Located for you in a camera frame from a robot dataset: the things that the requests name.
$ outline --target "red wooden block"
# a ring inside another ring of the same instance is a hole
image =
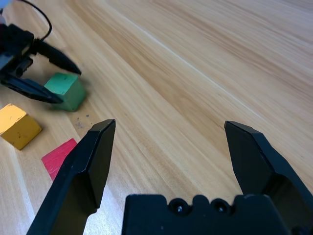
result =
[[[64,159],[76,145],[77,142],[74,139],[70,139],[41,159],[52,180],[57,176]]]

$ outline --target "light wood surface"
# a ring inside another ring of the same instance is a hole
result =
[[[0,140],[0,234],[24,235],[52,181],[42,156],[94,123],[115,118],[111,169],[86,235],[121,233],[125,198],[196,194],[231,203],[241,190],[223,129],[263,132],[313,192],[313,15],[306,0],[45,0],[48,42],[81,68],[88,98],[75,113],[50,110],[0,87],[44,130],[23,151]],[[44,18],[16,2],[9,23],[42,36]],[[40,56],[25,76],[56,67]]]

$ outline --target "wooden table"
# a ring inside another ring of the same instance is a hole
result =
[[[13,103],[44,128],[23,151],[0,140],[0,234],[26,234],[52,183],[42,156],[108,118],[117,121],[111,169],[87,235],[119,235],[131,193],[231,203],[241,190],[225,120],[263,132],[313,192],[307,1],[33,2],[53,23],[47,41],[79,65],[89,95],[66,113],[0,87],[0,108]],[[21,2],[4,15],[38,37],[47,31]],[[44,83],[56,71],[37,56],[25,76]]]

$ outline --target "green wooden block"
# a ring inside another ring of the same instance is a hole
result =
[[[62,104],[53,104],[55,109],[74,112],[86,97],[86,92],[78,75],[56,73],[45,84],[45,87],[59,96]]]

